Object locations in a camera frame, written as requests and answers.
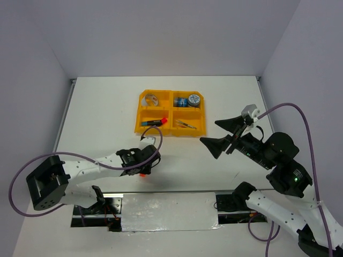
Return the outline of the red pen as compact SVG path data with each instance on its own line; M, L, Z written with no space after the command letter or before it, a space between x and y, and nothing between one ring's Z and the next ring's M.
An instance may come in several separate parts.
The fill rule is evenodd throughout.
M180 121L178 121L178 120L176 120L175 122L176 122L176 124L177 124L178 126L180 126L180 127L182 127L182 128L187 128L187 126L186 126L183 122L180 122Z

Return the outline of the pink cap black highlighter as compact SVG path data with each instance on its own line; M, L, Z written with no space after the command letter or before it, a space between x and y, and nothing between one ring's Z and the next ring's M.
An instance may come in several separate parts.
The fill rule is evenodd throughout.
M159 119L159 120L154 120L153 121L153 126L162 126L166 122L168 122L168 119L166 117L164 117L162 119Z

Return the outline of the blue pen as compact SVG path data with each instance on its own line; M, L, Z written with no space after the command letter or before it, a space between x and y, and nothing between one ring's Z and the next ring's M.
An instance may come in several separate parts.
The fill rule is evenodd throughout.
M192 125L189 125L189 124L187 124L187 123L184 123L188 128L190 128L190 129L197 129L196 127L194 127L194 126L192 126Z

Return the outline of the silver clear tape roll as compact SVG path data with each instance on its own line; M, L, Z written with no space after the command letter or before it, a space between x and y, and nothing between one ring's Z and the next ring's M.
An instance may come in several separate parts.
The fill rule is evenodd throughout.
M158 107L159 99L156 95L148 93L142 97L140 103L142 107Z

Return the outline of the blue cap black highlighter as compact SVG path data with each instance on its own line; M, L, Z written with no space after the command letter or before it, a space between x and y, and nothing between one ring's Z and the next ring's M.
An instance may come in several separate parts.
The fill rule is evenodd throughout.
M146 122L142 122L141 126L153 126L153 125L156 125L157 123L158 123L157 120L149 120Z

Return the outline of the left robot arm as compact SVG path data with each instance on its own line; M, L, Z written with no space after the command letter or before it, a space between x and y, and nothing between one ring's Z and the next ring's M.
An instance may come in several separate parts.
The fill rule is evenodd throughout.
M79 205L97 214L103 211L105 200L96 185L82 183L100 178L149 175L161 155L152 144L144 148L121 149L94 161L62 161L59 155L46 158L27 177L33 208L45 211L59 203Z

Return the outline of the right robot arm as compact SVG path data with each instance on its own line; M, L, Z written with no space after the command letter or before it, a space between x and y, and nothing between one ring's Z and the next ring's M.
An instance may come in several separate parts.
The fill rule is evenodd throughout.
M214 158L234 150L270 171L266 176L275 191L284 195L297 209L287 210L268 199L248 182L233 190L229 199L238 209L253 209L276 222L295 239L308 256L342 256L342 226L329 210L316 199L314 177L294 160L299 153L292 138L283 132L274 132L266 141L246 133L243 117L217 120L215 124L229 134L221 139L201 137Z

